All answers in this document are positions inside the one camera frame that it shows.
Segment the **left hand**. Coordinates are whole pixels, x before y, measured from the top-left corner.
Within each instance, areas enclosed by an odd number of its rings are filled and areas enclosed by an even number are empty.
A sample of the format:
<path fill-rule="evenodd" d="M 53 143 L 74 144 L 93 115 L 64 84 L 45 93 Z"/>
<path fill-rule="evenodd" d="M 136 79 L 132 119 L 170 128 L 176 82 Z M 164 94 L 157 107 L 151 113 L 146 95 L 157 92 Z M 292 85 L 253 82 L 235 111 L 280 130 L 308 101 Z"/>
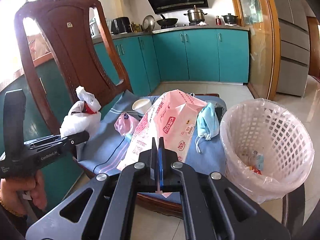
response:
<path fill-rule="evenodd" d="M 13 215 L 22 217 L 27 214 L 27 211 L 18 196 L 18 191 L 29 191 L 33 204 L 40 210 L 46 208 L 47 197 L 43 174 L 40 170 L 31 177 L 1 179 L 2 206 Z"/>

